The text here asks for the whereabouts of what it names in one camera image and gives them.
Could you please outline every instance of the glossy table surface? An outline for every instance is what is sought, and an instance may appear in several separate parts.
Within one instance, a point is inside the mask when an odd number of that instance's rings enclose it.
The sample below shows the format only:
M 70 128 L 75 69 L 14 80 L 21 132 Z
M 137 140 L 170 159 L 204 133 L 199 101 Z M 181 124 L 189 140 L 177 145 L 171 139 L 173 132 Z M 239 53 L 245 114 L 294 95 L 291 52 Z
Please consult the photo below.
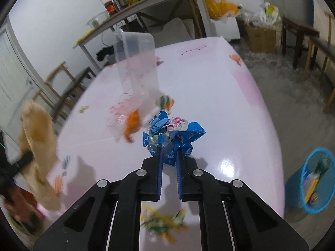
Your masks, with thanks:
M 284 179 L 279 140 L 258 87 L 234 49 L 222 37 L 203 38 L 156 49 L 160 90 L 175 99 L 170 117 L 197 121 L 206 133 L 191 157 L 215 178 L 241 179 L 279 215 L 284 215 Z M 62 211 L 100 179 L 123 179 L 150 157 L 142 146 L 144 128 L 134 143 L 115 141 L 108 109 L 122 94 L 117 67 L 105 68 L 79 99 L 58 138 L 59 163 L 49 174 L 62 177 Z M 89 106 L 83 113 L 81 106 Z M 186 208 L 189 227 L 173 233 L 175 244 L 140 230 L 141 250 L 201 250 L 197 202 L 182 202 L 174 167 L 164 166 L 159 202 L 143 202 L 162 214 Z M 53 222 L 59 213 L 46 213 Z

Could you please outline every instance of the orange leaf print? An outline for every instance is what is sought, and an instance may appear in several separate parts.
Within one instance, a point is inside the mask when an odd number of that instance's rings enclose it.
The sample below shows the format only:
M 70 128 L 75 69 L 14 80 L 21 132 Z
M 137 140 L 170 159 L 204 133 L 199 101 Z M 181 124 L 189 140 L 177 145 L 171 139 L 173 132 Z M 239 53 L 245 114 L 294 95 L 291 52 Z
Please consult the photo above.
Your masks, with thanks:
M 62 177 L 60 175 L 55 177 L 54 180 L 54 190 L 57 196 L 60 195 L 61 191 L 62 191 L 62 186 L 63 186 L 63 180 Z
M 241 66 L 241 62 L 242 62 L 242 59 L 239 55 L 237 54 L 233 54 L 233 55 L 230 55 L 229 58 L 231 58 L 232 60 L 234 60 L 239 66 Z

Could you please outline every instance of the plastic food container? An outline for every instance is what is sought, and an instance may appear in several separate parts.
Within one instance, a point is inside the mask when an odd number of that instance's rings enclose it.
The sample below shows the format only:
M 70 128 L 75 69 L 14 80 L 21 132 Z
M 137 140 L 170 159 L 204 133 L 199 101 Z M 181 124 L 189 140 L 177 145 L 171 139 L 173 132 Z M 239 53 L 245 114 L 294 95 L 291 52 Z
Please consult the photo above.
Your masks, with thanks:
M 104 11 L 104 12 L 99 13 L 92 19 L 90 19 L 86 25 L 89 25 L 92 29 L 95 29 L 107 19 L 109 19 L 109 13 L 107 11 Z
M 144 116 L 156 106 L 159 93 L 155 42 L 149 33 L 114 32 L 114 52 L 124 93 L 142 94 Z

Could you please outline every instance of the gray floor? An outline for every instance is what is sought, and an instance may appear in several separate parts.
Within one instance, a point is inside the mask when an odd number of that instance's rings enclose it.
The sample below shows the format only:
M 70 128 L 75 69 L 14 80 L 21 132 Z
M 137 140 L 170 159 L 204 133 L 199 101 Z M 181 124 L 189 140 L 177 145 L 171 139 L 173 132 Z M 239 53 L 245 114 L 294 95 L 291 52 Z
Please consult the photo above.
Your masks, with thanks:
M 302 81 L 306 52 L 294 70 L 293 49 L 288 49 L 284 57 L 280 51 L 252 53 L 244 42 L 232 45 L 254 76 L 271 114 L 281 143 L 285 180 L 315 148 L 322 146 L 335 152 L 335 103 L 328 114 L 322 113 L 333 88 L 327 78 L 318 81 L 318 68 Z M 285 219 L 312 249 L 335 219 L 335 199 L 322 213 L 307 215 L 298 222 L 292 220 L 300 218 L 299 214 L 285 211 Z

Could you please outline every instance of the cardboard box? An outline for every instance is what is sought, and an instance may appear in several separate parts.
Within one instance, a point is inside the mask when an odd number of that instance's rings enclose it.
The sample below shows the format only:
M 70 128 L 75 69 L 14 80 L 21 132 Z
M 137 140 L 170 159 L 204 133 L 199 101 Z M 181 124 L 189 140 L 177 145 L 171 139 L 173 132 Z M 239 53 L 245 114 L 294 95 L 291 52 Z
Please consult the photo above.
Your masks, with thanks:
M 276 31 L 273 29 L 251 27 L 246 23 L 244 38 L 250 51 L 254 53 L 274 53 L 276 51 Z

